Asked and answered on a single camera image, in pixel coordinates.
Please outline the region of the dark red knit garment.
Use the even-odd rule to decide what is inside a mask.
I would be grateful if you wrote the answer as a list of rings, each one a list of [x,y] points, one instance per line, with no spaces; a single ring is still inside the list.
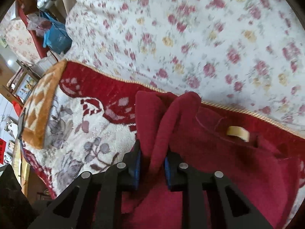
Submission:
[[[302,187],[304,138],[250,114],[202,104],[193,92],[100,92],[98,114],[111,133],[132,132],[123,156],[140,142],[136,191],[122,193],[120,228],[182,228],[182,193],[166,183],[169,151],[205,173],[221,171],[271,224],[283,228]],[[249,142],[226,134],[243,127]]]

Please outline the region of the beige garment label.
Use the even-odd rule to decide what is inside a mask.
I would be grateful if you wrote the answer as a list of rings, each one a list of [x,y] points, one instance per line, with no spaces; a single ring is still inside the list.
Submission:
[[[250,140],[250,133],[243,127],[238,126],[229,126],[227,129],[226,134],[228,136],[235,136],[243,140],[244,142],[249,142]]]

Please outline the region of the orange patterned plush blanket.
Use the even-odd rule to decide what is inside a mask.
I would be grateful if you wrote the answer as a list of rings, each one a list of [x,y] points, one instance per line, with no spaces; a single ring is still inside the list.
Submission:
[[[67,61],[61,60],[45,72],[32,89],[20,114],[19,135],[33,148],[43,148],[54,94],[66,65]]]

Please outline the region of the white red floral plush blanket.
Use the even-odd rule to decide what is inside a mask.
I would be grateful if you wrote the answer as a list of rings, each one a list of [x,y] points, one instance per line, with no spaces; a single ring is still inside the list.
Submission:
[[[136,136],[132,132],[122,136],[111,133],[111,123],[98,114],[96,98],[100,92],[120,90],[164,93],[139,82],[109,77],[86,65],[67,61],[54,94],[43,148],[36,149],[22,141],[26,161],[43,180],[52,198],[58,197],[81,173],[105,172],[123,159],[123,151]],[[297,134],[281,123],[257,113],[209,102],[202,104],[250,114]],[[286,224],[304,213],[304,177],[301,183],[302,187]]]

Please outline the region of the wooden side shelf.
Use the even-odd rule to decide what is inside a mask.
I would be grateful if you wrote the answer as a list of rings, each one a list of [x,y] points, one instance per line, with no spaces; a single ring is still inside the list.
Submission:
[[[19,69],[6,86],[9,93],[16,98],[20,104],[24,104],[41,77],[22,61],[17,60],[17,64]]]

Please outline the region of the floral white bed sheet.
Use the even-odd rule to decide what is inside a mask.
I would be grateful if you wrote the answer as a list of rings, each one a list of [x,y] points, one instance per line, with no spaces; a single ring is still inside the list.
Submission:
[[[304,131],[304,29],[285,0],[76,0],[66,54]]]

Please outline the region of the blue plastic bag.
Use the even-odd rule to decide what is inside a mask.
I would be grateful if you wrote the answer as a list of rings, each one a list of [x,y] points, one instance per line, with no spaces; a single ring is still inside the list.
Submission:
[[[72,40],[67,34],[65,24],[53,19],[48,13],[41,12],[41,15],[51,23],[43,36],[43,47],[48,47],[57,54],[66,53],[72,45]]]

